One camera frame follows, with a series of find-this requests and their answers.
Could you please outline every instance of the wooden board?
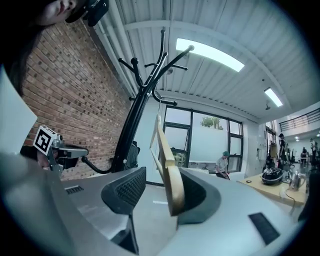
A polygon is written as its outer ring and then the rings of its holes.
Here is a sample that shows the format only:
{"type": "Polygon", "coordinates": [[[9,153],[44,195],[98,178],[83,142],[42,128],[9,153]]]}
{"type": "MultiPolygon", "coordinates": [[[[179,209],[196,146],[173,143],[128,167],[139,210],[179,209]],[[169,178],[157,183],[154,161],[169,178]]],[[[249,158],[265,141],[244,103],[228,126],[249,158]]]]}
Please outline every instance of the wooden board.
{"type": "Polygon", "coordinates": [[[274,201],[284,203],[289,206],[293,206],[294,200],[295,200],[295,206],[301,206],[305,204],[306,189],[307,189],[306,182],[302,185],[302,187],[299,188],[298,191],[292,191],[292,190],[287,190],[289,188],[289,184],[283,183],[283,182],[278,183],[276,185],[265,185],[261,180],[261,176],[262,176],[262,173],[249,178],[238,180],[237,182],[254,188],[264,196],[274,201]],[[281,194],[282,188],[284,188],[286,190],[286,194],[294,198],[294,200],[286,195],[284,195],[285,197],[281,197],[280,194],[281,194]]]}

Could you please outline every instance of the ceiling panel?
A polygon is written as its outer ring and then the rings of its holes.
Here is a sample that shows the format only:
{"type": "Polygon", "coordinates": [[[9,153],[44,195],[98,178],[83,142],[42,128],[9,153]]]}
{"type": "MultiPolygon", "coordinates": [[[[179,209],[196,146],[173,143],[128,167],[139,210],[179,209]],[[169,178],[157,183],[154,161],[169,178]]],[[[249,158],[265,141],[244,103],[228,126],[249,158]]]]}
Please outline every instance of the ceiling panel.
{"type": "MultiPolygon", "coordinates": [[[[232,106],[255,120],[274,118],[276,113],[288,114],[320,100],[318,72],[309,51],[292,23],[272,3],[253,0],[117,0],[116,3],[123,25],[133,26],[126,31],[127,40],[132,55],[139,59],[144,81],[152,70],[144,65],[158,59],[163,28],[165,51],[169,53],[166,64],[180,53],[176,42],[177,38],[183,38],[219,49],[245,65],[236,72],[189,53],[177,63],[188,67],[188,71],[173,68],[171,74],[166,73],[159,81],[158,90],[177,92],[182,98],[191,95],[211,100],[213,106],[232,106]],[[268,87],[282,99],[281,108],[271,102],[271,109],[265,110],[269,99],[264,90],[268,87]]],[[[110,18],[117,32],[120,25],[113,15],[110,18]]]]}

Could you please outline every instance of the brick wall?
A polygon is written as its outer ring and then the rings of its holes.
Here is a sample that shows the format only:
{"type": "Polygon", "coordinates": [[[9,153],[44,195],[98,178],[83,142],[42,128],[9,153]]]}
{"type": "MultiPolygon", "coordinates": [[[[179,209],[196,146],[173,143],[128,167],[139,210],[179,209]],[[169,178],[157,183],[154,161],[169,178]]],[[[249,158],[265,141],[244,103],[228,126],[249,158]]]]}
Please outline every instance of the brick wall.
{"type": "MultiPolygon", "coordinates": [[[[130,102],[103,56],[81,20],[43,32],[23,86],[23,99],[38,116],[26,145],[32,145],[39,125],[47,125],[66,143],[88,148],[88,158],[98,168],[110,167],[130,102]]],[[[94,174],[79,160],[61,178],[94,174]]]]}

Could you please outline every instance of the black rubber pad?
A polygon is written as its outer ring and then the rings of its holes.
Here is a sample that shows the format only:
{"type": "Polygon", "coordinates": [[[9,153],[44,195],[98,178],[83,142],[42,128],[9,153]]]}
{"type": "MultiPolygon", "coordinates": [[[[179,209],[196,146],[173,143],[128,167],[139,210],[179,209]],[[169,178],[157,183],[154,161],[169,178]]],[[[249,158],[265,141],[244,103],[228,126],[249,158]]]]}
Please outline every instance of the black rubber pad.
{"type": "Polygon", "coordinates": [[[270,244],[273,240],[280,236],[280,234],[276,231],[274,226],[271,225],[271,223],[261,212],[251,214],[249,215],[249,218],[258,230],[260,236],[265,242],[265,245],[270,244]]]}

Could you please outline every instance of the dark hair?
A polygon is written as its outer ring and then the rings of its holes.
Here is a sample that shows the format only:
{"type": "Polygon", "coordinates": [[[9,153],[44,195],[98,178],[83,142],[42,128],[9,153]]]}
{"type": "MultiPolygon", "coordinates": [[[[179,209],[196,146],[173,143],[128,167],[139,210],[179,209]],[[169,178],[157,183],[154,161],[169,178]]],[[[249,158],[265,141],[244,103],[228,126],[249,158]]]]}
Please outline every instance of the dark hair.
{"type": "Polygon", "coordinates": [[[15,20],[5,20],[1,17],[1,33],[4,40],[0,49],[0,64],[16,91],[22,96],[22,85],[27,71],[27,60],[33,48],[37,45],[42,31],[46,28],[34,24],[46,5],[55,0],[6,1],[2,10],[14,10],[15,20]]]}

